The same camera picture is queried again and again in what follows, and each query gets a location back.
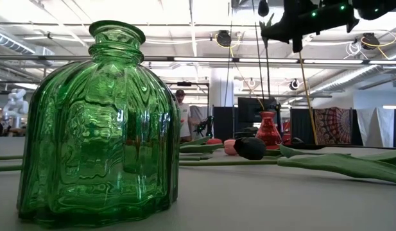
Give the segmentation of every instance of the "man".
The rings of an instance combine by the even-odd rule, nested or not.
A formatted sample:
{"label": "man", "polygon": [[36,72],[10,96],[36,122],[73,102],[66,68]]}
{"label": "man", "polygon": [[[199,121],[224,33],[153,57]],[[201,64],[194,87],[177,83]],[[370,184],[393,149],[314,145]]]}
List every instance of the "man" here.
{"label": "man", "polygon": [[180,109],[180,142],[189,142],[192,140],[189,124],[196,125],[199,124],[199,122],[191,118],[189,105],[183,103],[185,98],[184,90],[177,90],[175,96]]}

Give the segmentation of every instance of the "red vase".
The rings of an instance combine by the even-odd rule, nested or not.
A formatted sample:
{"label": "red vase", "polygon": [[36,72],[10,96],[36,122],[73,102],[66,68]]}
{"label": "red vase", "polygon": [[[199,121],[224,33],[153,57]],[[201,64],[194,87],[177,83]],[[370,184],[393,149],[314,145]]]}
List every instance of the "red vase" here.
{"label": "red vase", "polygon": [[256,133],[256,138],[261,139],[268,149],[276,149],[279,144],[282,144],[282,138],[273,122],[275,117],[274,112],[261,112],[262,123],[259,131]]}

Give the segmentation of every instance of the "glass bottle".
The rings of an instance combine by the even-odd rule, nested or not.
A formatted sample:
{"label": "glass bottle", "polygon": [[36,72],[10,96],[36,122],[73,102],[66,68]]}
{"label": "glass bottle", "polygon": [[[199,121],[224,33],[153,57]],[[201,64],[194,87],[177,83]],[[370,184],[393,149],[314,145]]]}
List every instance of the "glass bottle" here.
{"label": "glass bottle", "polygon": [[177,197],[179,109],[140,65],[143,32],[89,28],[92,60],[52,72],[28,116],[19,217],[47,227],[98,227],[168,209]]}
{"label": "glass bottle", "polygon": [[261,139],[268,149],[276,149],[282,143],[282,138],[273,122],[274,112],[261,112],[262,123],[256,133],[256,138]]}

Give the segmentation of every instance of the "table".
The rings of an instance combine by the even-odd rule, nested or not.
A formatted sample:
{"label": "table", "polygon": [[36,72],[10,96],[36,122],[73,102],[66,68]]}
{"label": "table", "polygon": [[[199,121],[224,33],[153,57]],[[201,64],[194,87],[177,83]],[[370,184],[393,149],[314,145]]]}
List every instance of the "table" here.
{"label": "table", "polygon": [[[20,155],[23,143],[22,137],[0,137],[0,155]],[[321,151],[362,155],[385,150]],[[214,156],[211,161],[240,159],[222,151]],[[396,230],[396,185],[387,182],[279,166],[181,167],[179,175],[179,198],[171,209],[96,230]],[[45,230],[17,219],[18,183],[19,171],[0,173],[0,230]]]}

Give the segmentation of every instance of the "white statue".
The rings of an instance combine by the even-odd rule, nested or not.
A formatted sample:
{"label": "white statue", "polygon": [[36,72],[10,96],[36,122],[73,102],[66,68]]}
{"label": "white statue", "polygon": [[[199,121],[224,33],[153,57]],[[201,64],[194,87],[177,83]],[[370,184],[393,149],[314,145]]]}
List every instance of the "white statue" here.
{"label": "white statue", "polygon": [[9,118],[13,118],[12,128],[21,127],[21,116],[28,113],[28,102],[24,100],[24,89],[12,89],[8,94],[8,102],[3,108],[3,126],[9,126]]}

